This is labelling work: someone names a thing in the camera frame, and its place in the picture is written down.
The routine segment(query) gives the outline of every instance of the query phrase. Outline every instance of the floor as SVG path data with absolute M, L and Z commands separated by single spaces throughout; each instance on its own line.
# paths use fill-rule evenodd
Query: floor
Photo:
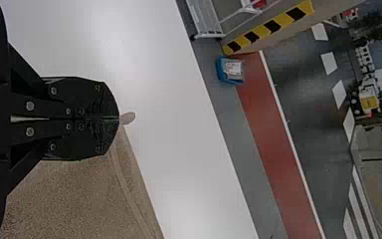
M 348 34 L 330 26 L 324 26 L 324 29 L 328 35 L 326 41 L 318 41 L 315 34 L 307 30 L 265 49 L 262 58 L 271 76 L 271 85 L 277 92 L 279 106 L 282 106 L 289 141 L 291 146 L 294 145 L 294 157 L 300 165 L 302 182 L 306 182 L 300 191 L 305 189 L 307 192 L 318 233 L 323 238 L 379 238 L 349 150 L 354 118 L 344 99 L 359 77 L 359 69 L 352 67 L 354 57 L 353 52 L 347 50 Z M 264 106 L 266 101 L 248 101 L 248 96 L 256 96 L 256 85 L 247 84 L 249 86 L 239 90 L 241 99 L 244 99 L 243 108 L 250 126 L 261 127 L 260 122 L 268 118 L 261 113 L 255 114 L 255 107 L 263 109 L 263 113 L 269 108 Z M 265 127 L 265 134 L 266 131 L 278 133 L 271 126 Z M 262 132 L 257 131 L 255 135 L 256 138 L 266 138 Z M 286 230 L 294 236 L 306 233 L 304 238 L 316 238 L 315 231 L 307 234 L 307 231 L 298 230 L 301 226 L 315 228 L 312 216 L 302 214 L 301 207 L 292 207 L 296 200 L 299 199 L 299 205 L 306 205 L 306 200 L 295 197 L 287 190 L 288 185 L 281 183 L 284 175 L 281 167 L 290 163 L 284 158 L 287 155 L 281 160 L 273 154 L 263 157 L 272 152 L 272 147 L 283 147 L 270 141 L 271 137 L 260 139 L 259 151 L 268 175 L 274 179 L 271 183 L 277 182 L 274 192 L 280 192 L 281 197 L 277 200 L 283 205 Z M 304 215 L 305 222 L 310 220 L 311 226 L 295 223 L 296 213 Z
M 192 35 L 184 1 L 177 3 Z M 269 220 L 281 229 L 274 238 L 379 238 L 349 150 L 354 117 L 346 96 L 361 73 L 348 44 L 346 32 L 321 24 L 260 54 L 239 56 L 247 80 L 235 91 L 217 81 L 219 44 L 192 43 L 260 238 L 269 235 L 268 220 L 255 210 L 261 203 L 254 189 L 273 193 L 276 203 L 269 197 L 267 213 L 279 209 Z M 251 139 L 263 163 L 258 177 Z

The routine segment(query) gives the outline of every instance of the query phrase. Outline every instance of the metal bolt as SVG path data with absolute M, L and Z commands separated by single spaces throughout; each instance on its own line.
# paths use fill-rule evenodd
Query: metal bolt
M 80 109 L 79 109 L 79 115 L 80 115 L 80 116 L 83 116 L 85 113 L 86 113 L 86 111 L 85 111 L 84 108 L 80 108 Z
M 32 127 L 27 127 L 26 129 L 26 136 L 33 136 L 34 135 L 34 129 Z
M 79 131 L 84 131 L 85 130 L 85 125 L 83 123 L 79 124 Z
M 56 95 L 57 93 L 58 93 L 57 88 L 52 87 L 52 88 L 51 88 L 51 94 L 52 94 L 52 95 Z
M 51 145 L 49 145 L 49 149 L 51 151 L 55 151 L 57 149 L 57 145 L 54 142 L 52 142 Z
M 34 110 L 34 103 L 26 102 L 26 109 L 27 111 L 32 112 Z

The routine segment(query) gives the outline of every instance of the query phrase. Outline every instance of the white platform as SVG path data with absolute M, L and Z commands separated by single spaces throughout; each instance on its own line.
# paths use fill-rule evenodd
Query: white platform
M 343 127 L 345 128 L 346 136 L 348 141 L 351 142 L 353 129 L 355 128 L 355 118 L 353 117 L 352 110 L 349 109 L 345 120 L 343 121 Z
M 325 72 L 328 75 L 330 75 L 331 73 L 337 70 L 337 63 L 336 63 L 336 60 L 334 59 L 334 54 L 332 52 L 322 54 L 321 61 L 324 65 Z
M 343 102 L 346 99 L 345 87 L 343 86 L 343 83 L 341 80 L 336 84 L 336 86 L 334 86 L 332 91 L 333 91 L 334 100 L 336 101 L 337 108 L 340 109 L 340 107 L 342 106 Z
M 1 0 L 41 76 L 105 81 L 165 238 L 258 238 L 174 0 Z
M 324 24 L 318 23 L 311 27 L 314 39 L 317 41 L 328 41 L 327 32 L 325 31 Z

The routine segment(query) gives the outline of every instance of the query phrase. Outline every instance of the beige carpet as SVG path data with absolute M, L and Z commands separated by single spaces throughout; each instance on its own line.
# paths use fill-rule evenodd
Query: beige carpet
M 9 195 L 0 238 L 162 239 L 124 127 L 106 156 L 40 162 Z

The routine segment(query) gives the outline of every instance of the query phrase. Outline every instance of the red stripe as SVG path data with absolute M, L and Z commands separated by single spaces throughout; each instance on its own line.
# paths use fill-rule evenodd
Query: red stripe
M 290 239 L 319 239 L 320 231 L 275 95 L 259 53 L 241 55 L 245 83 L 237 87 Z

